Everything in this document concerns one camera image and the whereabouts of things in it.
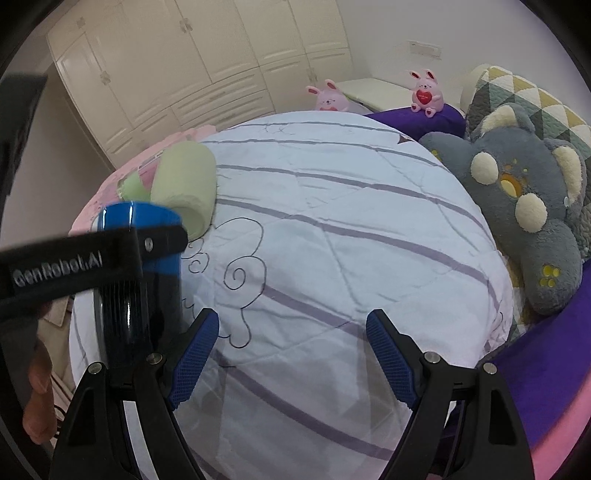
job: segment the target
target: rolled towel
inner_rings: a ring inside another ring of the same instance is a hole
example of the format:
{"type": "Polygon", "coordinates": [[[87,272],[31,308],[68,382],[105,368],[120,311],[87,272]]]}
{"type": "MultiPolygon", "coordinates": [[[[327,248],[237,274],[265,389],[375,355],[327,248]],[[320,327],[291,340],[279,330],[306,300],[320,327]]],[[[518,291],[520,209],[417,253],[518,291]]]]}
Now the rolled towel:
{"type": "Polygon", "coordinates": [[[180,142],[162,153],[150,201],[177,212],[190,241],[209,228],[216,192],[216,159],[205,145],[180,142]]]}
{"type": "Polygon", "coordinates": [[[150,192],[144,187],[137,170],[134,170],[119,181],[117,185],[117,195],[124,202],[150,201],[150,192]]]}

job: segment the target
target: pillow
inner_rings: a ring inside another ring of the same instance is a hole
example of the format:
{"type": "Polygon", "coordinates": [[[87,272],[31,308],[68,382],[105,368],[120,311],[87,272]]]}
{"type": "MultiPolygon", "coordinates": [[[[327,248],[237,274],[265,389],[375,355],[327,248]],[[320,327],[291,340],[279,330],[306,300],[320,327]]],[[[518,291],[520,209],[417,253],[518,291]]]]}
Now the pillow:
{"type": "MultiPolygon", "coordinates": [[[[503,67],[488,67],[476,83],[476,93],[466,112],[466,134],[470,135],[484,117],[505,103],[517,103],[525,108],[539,138],[572,143],[587,164],[589,177],[591,127],[556,97],[503,67]]],[[[582,258],[588,259],[591,257],[591,182],[587,185],[580,222],[573,233],[582,258]]]]}
{"type": "Polygon", "coordinates": [[[476,84],[478,80],[484,75],[484,72],[490,67],[489,64],[483,63],[478,65],[468,75],[465,76],[462,86],[462,95],[460,97],[460,109],[464,112],[464,116],[470,107],[470,104],[474,100],[476,93],[476,84]]]}
{"type": "Polygon", "coordinates": [[[421,140],[423,135],[430,132],[443,132],[463,137],[466,130],[464,117],[451,105],[444,105],[443,110],[436,113],[432,118],[427,118],[424,111],[413,112],[410,107],[370,113],[366,116],[395,128],[416,141],[421,140]]]}

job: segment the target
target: purple bed sheet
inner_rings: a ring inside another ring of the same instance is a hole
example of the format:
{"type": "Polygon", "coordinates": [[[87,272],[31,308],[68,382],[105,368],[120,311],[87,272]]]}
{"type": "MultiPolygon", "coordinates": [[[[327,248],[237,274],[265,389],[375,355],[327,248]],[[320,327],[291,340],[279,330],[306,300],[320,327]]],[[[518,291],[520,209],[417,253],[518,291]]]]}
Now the purple bed sheet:
{"type": "Polygon", "coordinates": [[[542,320],[491,360],[503,374],[530,448],[550,432],[591,371],[591,260],[559,314],[542,320]]]}
{"type": "Polygon", "coordinates": [[[366,117],[395,128],[416,141],[430,132],[443,132],[462,138],[466,132],[466,120],[450,105],[444,105],[443,110],[431,118],[427,118],[423,111],[413,112],[410,107],[370,113],[366,117]]]}

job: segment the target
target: blue cylinder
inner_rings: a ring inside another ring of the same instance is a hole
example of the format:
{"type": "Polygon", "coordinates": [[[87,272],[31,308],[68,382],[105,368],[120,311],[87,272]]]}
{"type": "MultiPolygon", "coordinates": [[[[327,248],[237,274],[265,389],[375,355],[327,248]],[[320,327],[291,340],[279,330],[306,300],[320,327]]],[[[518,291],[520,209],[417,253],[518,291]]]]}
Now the blue cylinder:
{"type": "MultiPolygon", "coordinates": [[[[109,205],[98,230],[181,225],[170,209],[144,202],[109,205]]],[[[125,367],[161,351],[181,333],[180,254],[142,265],[142,280],[120,281],[95,290],[95,316],[101,361],[125,367]]]]}

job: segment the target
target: white comforter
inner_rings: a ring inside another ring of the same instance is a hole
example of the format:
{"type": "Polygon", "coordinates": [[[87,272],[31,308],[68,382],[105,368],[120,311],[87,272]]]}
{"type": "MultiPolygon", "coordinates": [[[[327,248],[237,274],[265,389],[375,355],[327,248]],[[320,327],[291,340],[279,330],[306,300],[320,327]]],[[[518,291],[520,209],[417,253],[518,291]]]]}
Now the white comforter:
{"type": "MultiPolygon", "coordinates": [[[[511,282],[485,220],[430,152],[360,115],[285,113],[204,143],[218,200],[183,255],[183,304],[187,324],[214,308],[221,331],[176,414],[189,446],[217,479],[379,477],[409,411],[365,318],[384,309],[452,364],[474,366],[500,345],[511,282]]],[[[92,296],[79,295],[77,380],[99,359],[94,329],[92,296]]],[[[156,478],[129,421],[140,467],[156,478]]]]}

